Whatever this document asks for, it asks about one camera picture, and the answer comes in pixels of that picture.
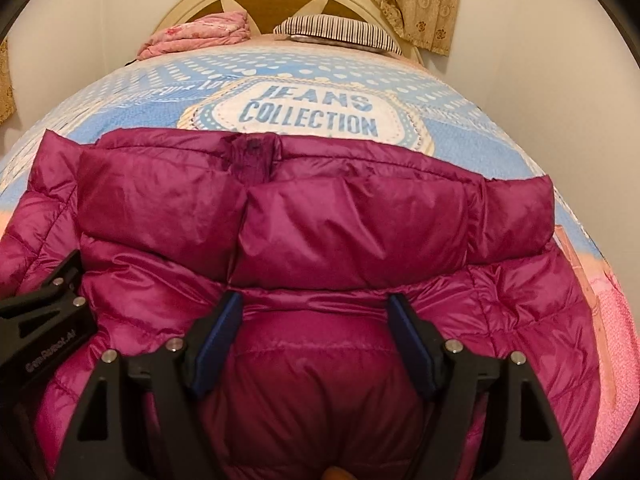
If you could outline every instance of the bed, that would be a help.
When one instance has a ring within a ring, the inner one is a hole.
[[[472,102],[431,75],[369,0],[183,0],[158,30],[244,9],[254,39],[136,62],[79,91],[31,128],[0,162],[4,230],[46,129],[76,142],[121,127],[277,132],[369,139],[434,156],[489,178],[529,178],[538,165]],[[384,28],[402,56],[293,43],[269,33],[289,16],[334,14]],[[602,464],[639,399],[640,352],[614,273],[556,193],[556,241],[593,313],[600,357],[596,433],[581,478]]]

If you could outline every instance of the black clamp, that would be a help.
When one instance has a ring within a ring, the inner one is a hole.
[[[229,291],[184,338],[136,357],[104,352],[66,432],[55,479],[158,478],[142,404],[151,392],[168,459],[162,478],[225,480],[191,401],[215,386],[241,323],[242,298]]]
[[[38,290],[0,301],[0,409],[48,380],[97,331],[76,294],[82,274],[80,251],[73,251]]]
[[[519,351],[478,356],[445,341],[406,298],[389,298],[388,325],[414,387],[434,411],[404,480],[454,480],[478,394],[488,395],[474,480],[572,480],[562,433]]]

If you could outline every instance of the quilted panel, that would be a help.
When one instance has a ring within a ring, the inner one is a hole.
[[[35,288],[80,247],[99,326],[35,415],[47,463],[100,354],[183,334],[232,276],[244,325],[200,405],[232,480],[317,480],[330,463],[360,480],[402,477],[425,414],[386,328],[391,291],[475,352],[525,351],[577,476],[598,356],[580,286],[550,240],[552,211],[548,178],[485,181],[373,142],[144,128],[79,147],[47,134],[0,240],[0,290]],[[479,405],[460,478],[481,419]]]

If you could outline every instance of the striped pillow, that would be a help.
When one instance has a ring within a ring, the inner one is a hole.
[[[327,44],[338,42],[340,46],[349,48],[402,54],[398,44],[382,28],[329,14],[292,16],[274,28],[273,33],[288,34],[294,41]]]

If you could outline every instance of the wall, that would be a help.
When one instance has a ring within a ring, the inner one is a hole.
[[[8,36],[17,112],[0,126],[4,152],[47,111],[104,75],[96,56],[99,11],[100,0],[31,0],[21,12]]]
[[[462,0],[425,58],[551,175],[640,322],[640,68],[597,0]]]
[[[1,153],[61,101],[132,60],[178,1],[31,0],[9,31],[18,112],[0,126]]]

